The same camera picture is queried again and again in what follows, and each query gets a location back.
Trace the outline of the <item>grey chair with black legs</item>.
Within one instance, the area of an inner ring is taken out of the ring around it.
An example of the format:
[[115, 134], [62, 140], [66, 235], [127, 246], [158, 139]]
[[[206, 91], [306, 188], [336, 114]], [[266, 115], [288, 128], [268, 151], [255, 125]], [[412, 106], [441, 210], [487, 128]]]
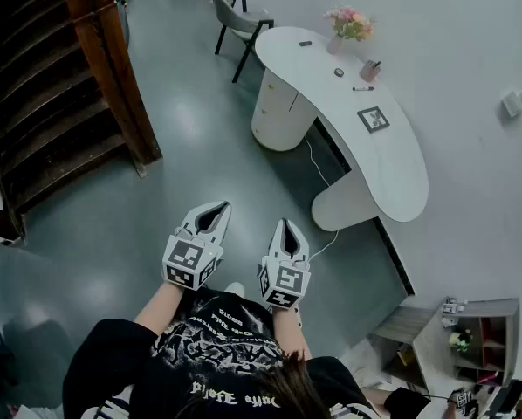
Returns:
[[272, 29], [275, 21], [266, 11], [248, 11], [247, 0], [212, 0], [212, 2], [216, 18], [222, 25], [215, 54], [218, 55], [220, 52], [226, 31], [231, 31], [245, 45], [244, 54], [232, 79], [233, 83], [237, 83], [247, 58], [254, 50], [258, 36], [263, 29]]

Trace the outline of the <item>white wall socket box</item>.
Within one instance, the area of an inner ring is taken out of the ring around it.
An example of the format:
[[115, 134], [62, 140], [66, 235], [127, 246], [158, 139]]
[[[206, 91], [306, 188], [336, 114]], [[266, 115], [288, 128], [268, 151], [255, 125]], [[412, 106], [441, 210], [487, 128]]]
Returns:
[[517, 91], [508, 92], [501, 99], [501, 103], [510, 118], [515, 118], [522, 112], [521, 94]]

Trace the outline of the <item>person's left forearm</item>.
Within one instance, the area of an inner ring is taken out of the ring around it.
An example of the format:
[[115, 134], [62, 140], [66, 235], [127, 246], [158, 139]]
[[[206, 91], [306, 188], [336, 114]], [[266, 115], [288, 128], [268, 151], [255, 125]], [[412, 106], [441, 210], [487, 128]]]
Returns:
[[160, 336], [170, 325], [182, 300], [184, 288], [164, 282], [141, 309], [134, 322]]

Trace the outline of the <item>grey shelf unit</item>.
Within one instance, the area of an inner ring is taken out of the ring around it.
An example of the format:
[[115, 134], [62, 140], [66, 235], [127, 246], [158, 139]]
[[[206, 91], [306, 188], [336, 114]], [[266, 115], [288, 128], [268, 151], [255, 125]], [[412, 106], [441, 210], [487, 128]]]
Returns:
[[[519, 350], [519, 300], [467, 301], [447, 298], [434, 310], [397, 307], [372, 332], [398, 346], [385, 372], [430, 395], [451, 381], [506, 387]], [[470, 329], [465, 353], [449, 347], [450, 334]]]

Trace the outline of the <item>black picture frame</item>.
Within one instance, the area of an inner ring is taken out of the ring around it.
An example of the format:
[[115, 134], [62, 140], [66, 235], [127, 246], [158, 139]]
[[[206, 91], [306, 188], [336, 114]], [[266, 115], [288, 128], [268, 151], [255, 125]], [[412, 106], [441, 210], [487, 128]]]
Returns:
[[389, 121], [378, 106], [358, 111], [357, 114], [370, 134], [390, 126]]

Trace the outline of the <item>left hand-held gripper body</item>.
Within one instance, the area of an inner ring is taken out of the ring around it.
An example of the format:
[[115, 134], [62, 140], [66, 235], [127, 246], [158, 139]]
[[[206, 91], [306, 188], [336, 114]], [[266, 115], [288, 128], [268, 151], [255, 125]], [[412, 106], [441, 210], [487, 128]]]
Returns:
[[222, 234], [171, 235], [162, 258], [165, 281], [198, 290], [215, 272], [223, 255]]

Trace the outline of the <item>brown wooden stair stringer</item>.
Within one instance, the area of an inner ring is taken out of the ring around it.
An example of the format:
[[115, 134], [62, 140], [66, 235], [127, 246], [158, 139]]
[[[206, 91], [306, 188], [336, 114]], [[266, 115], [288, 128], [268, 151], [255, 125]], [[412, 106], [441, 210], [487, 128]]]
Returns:
[[116, 119], [140, 177], [162, 153], [141, 98], [117, 0], [66, 0], [86, 61]]

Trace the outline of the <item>pink flower bouquet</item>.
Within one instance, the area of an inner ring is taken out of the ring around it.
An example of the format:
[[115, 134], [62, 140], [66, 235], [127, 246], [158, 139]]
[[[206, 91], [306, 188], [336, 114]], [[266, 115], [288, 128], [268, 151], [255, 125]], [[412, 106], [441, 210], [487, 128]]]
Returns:
[[365, 17], [352, 7], [332, 8], [325, 13], [324, 18], [331, 21], [334, 33], [340, 38], [360, 42], [373, 36], [374, 19]]

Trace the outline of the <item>black printed t-shirt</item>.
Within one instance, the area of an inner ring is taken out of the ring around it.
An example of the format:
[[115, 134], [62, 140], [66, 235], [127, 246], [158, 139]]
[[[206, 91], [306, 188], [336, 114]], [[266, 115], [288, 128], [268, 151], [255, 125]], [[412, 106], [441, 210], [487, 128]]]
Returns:
[[210, 289], [185, 294], [160, 336], [98, 322], [62, 403], [65, 419], [380, 419], [338, 359], [285, 357], [264, 307]]

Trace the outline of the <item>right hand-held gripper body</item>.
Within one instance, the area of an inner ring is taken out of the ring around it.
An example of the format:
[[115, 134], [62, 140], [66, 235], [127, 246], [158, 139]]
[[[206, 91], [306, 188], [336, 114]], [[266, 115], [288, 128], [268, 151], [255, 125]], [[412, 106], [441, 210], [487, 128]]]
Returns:
[[304, 298], [311, 273], [298, 268], [298, 264], [304, 262], [262, 258], [258, 282], [265, 303], [280, 309], [293, 309]]

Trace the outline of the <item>small potted plant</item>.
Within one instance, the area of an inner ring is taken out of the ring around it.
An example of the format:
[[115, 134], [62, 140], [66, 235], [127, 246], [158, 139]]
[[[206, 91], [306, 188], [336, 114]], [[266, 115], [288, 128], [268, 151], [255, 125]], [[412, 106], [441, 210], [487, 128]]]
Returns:
[[452, 332], [448, 339], [449, 347], [458, 353], [465, 353], [473, 339], [470, 329], [460, 329]]

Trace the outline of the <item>dark wooden staircase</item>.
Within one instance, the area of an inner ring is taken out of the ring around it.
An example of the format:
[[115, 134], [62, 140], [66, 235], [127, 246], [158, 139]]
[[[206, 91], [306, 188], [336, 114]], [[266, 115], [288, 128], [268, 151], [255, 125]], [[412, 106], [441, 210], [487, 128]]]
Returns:
[[66, 0], [0, 0], [0, 243], [24, 239], [29, 210], [117, 156], [134, 165]]

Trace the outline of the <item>white curved desk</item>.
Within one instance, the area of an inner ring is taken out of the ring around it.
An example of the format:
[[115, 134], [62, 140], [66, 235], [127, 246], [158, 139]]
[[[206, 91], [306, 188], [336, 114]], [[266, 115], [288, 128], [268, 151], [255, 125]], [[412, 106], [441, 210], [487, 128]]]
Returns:
[[[312, 45], [300, 47], [303, 41]], [[391, 92], [378, 79], [364, 81], [362, 62], [346, 49], [329, 54], [329, 41], [298, 27], [277, 27], [258, 37], [256, 53], [265, 69], [298, 94], [289, 109], [257, 100], [252, 134], [265, 148], [284, 152], [304, 140], [314, 121], [322, 123], [350, 167], [313, 200], [313, 221], [322, 230], [342, 230], [374, 217], [410, 222], [422, 213], [429, 195], [414, 131]], [[344, 71], [343, 77], [334, 74], [336, 68]], [[358, 86], [374, 90], [352, 90]], [[370, 134], [357, 112], [374, 106], [390, 126]]]

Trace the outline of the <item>pink pen cup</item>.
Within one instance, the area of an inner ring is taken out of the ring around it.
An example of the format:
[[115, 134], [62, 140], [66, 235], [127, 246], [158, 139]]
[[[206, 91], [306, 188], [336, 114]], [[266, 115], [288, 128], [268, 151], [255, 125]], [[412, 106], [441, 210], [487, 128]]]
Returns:
[[360, 70], [359, 75], [366, 82], [372, 82], [380, 71], [380, 67], [374, 68], [373, 63], [377, 62], [374, 62], [373, 60], [368, 60]]

